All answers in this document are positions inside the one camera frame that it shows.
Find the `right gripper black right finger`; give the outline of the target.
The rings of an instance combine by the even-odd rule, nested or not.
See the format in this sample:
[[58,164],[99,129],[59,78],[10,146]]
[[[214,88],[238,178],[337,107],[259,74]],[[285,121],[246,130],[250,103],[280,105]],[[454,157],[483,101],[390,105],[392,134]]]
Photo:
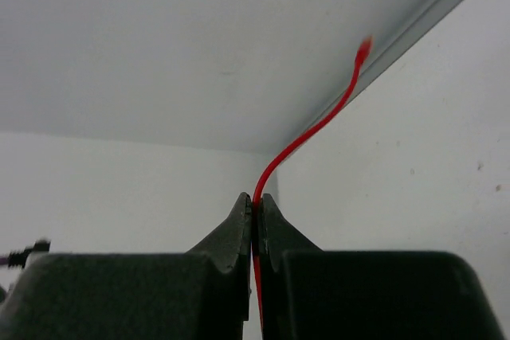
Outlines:
[[475,271],[450,252],[325,251],[273,197],[258,206],[266,339],[502,339]]

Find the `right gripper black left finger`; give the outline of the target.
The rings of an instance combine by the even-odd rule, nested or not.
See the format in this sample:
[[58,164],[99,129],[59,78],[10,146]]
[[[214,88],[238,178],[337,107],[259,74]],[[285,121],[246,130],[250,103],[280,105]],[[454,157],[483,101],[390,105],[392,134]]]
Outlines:
[[4,339],[239,339],[249,317],[252,202],[182,253],[32,255],[1,293]]

